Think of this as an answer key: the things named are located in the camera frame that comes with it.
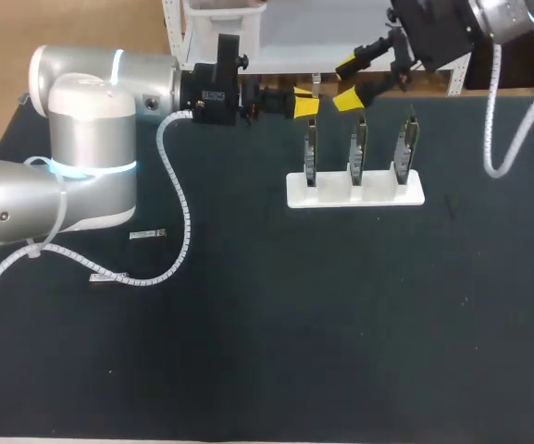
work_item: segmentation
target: cable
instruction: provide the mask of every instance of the cable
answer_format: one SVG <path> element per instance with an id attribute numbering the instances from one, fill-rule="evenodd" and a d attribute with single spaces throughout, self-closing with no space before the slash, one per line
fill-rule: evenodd
<path id="1" fill-rule="evenodd" d="M 117 273 L 114 273 L 98 264 L 95 264 L 94 262 L 85 258 L 81 254 L 75 253 L 68 248 L 61 247 L 60 245 L 49 243 L 48 245 L 44 245 L 43 251 L 61 254 L 87 268 L 90 268 L 95 273 L 99 273 L 108 278 L 114 279 L 115 281 L 120 282 L 121 284 L 131 285 L 134 287 L 149 287 L 152 285 L 156 285 L 161 282 L 164 282 L 166 279 L 174 275 L 174 273 L 176 273 L 176 271 L 179 269 L 180 265 L 184 261 L 184 258 L 186 257 L 186 253 L 189 250 L 189 245 L 191 243 L 191 213 L 189 212 L 189 205 L 186 203 L 186 198 L 184 197 L 184 192 L 182 191 L 182 187 L 180 186 L 180 183 L 176 177 L 176 174 L 174 173 L 174 169 L 172 168 L 172 165 L 170 164 L 168 160 L 168 155 L 166 154 L 166 149 L 164 148 L 164 132 L 171 123 L 177 120 L 189 119 L 189 118 L 192 118 L 191 111 L 178 111 L 176 113 L 170 114 L 159 125 L 157 129 L 157 134 L 155 137 L 155 142 L 157 143 L 157 151 L 159 152 L 162 162 L 164 163 L 164 167 L 166 167 L 166 171 L 168 172 L 168 175 L 172 181 L 172 184 L 174 185 L 174 188 L 176 189 L 176 193 L 178 194 L 178 198 L 180 200 L 180 207 L 182 208 L 182 214 L 184 216 L 184 239 L 182 240 L 182 247 L 180 248 L 180 253 L 178 255 L 178 258 L 176 259 L 174 264 L 169 268 L 168 271 L 166 271 L 164 274 L 158 277 L 154 277 L 151 279 L 134 279 L 132 277 L 120 276 Z M 14 263 L 16 263 L 17 260 L 21 259 L 22 257 L 24 257 L 25 255 L 29 253 L 34 253 L 39 248 L 40 246 L 38 244 L 28 245 L 10 254 L 0 264 L 0 277 L 1 275 L 4 274 L 4 272 L 9 267 L 11 267 Z"/>
<path id="2" fill-rule="evenodd" d="M 29 157 L 24 161 L 25 165 L 31 165 L 37 160 L 40 160 L 42 162 L 45 162 L 49 168 L 51 168 L 51 171 L 55 174 L 56 181 L 59 184 L 59 206 L 56 209 L 56 220 L 55 224 L 53 225 L 53 228 L 51 229 L 51 232 L 48 234 L 45 240 L 43 240 L 42 243 L 39 244 L 38 250 L 35 252 L 28 253 L 28 257 L 31 259 L 35 259 L 37 257 L 40 257 L 41 250 L 51 243 L 55 236 L 58 234 L 59 230 L 61 229 L 61 226 L 63 225 L 63 222 L 65 221 L 65 215 L 67 214 L 67 191 L 65 189 L 65 180 L 63 179 L 63 175 L 59 172 L 58 168 L 55 168 L 55 165 L 51 159 L 47 159 L 46 157 L 41 157 L 39 155 Z M 27 239 L 26 242 L 29 245 L 34 244 L 34 239 L 30 238 Z"/>
<path id="3" fill-rule="evenodd" d="M 515 158 L 519 153 L 524 140 L 528 136 L 529 131 L 534 125 L 534 102 L 528 109 L 522 123 L 517 129 L 517 133 L 507 154 L 503 160 L 501 166 L 498 169 L 495 169 L 492 165 L 492 126 L 495 115 L 495 100 L 497 97 L 497 90 L 499 89 L 499 77 L 501 75 L 501 59 L 502 51 L 501 46 L 495 44 L 493 47 L 493 62 L 492 62 L 492 74 L 491 74 L 491 87 L 489 88 L 489 102 L 487 104 L 487 119 L 485 121 L 485 138 L 484 138 L 484 149 L 483 149 L 483 165 L 485 171 L 489 176 L 494 179 L 502 178 L 505 176 L 512 165 L 514 164 Z"/>

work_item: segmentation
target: white container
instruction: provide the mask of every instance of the white container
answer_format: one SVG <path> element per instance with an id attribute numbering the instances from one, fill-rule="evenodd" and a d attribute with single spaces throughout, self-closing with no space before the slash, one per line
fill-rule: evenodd
<path id="1" fill-rule="evenodd" d="M 235 9 L 194 9 L 184 0 L 184 13 L 194 26 L 195 40 L 200 43 L 205 62 L 217 60 L 219 34 L 240 36 L 240 55 L 252 59 L 260 53 L 260 20 L 267 4 Z"/>

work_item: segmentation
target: white holder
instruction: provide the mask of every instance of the white holder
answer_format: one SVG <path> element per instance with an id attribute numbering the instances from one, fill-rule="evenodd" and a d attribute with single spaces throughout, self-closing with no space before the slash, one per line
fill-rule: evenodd
<path id="1" fill-rule="evenodd" d="M 305 173 L 287 175 L 287 205 L 290 208 L 334 208 L 349 206 L 422 205 L 425 193 L 418 173 L 411 170 L 408 181 L 400 185 L 390 169 L 364 171 L 360 187 L 353 186 L 351 173 L 318 171 L 316 186 L 308 187 Z"/>

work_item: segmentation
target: wooden floor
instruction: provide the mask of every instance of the wooden floor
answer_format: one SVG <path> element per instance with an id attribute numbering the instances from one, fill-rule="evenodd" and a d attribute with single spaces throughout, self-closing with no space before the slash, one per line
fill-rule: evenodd
<path id="1" fill-rule="evenodd" d="M 41 44 L 94 45 L 146 53 L 169 53 L 160 0 L 0 0 L 0 138 L 28 89 L 28 65 Z M 378 74 L 368 74 L 374 78 Z M 416 74 L 412 96 L 443 96 L 449 76 Z M 309 76 L 266 79 L 270 85 L 311 89 Z M 326 77 L 322 92 L 335 95 L 350 86 Z M 534 90 L 510 92 L 529 94 Z M 400 91 L 388 95 L 402 95 Z"/>

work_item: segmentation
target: black tabletop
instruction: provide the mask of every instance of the black tabletop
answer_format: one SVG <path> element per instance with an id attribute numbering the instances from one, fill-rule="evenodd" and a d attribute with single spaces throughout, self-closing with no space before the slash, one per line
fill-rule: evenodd
<path id="1" fill-rule="evenodd" d="M 380 100 L 368 168 L 389 165 L 411 103 L 421 207 L 288 208 L 305 122 L 169 129 L 192 213 L 183 267 L 148 289 L 93 286 L 52 253 L 5 273 L 0 436 L 534 444 L 534 130 L 494 180 L 485 99 Z M 496 158 L 528 105 L 499 100 Z M 344 169 L 353 119 L 323 108 L 318 166 Z M 149 278 L 182 222 L 155 128 L 138 131 L 135 217 L 56 242 Z M 21 106 L 0 158 L 48 153 L 47 121 Z M 168 236 L 129 240 L 156 228 Z"/>

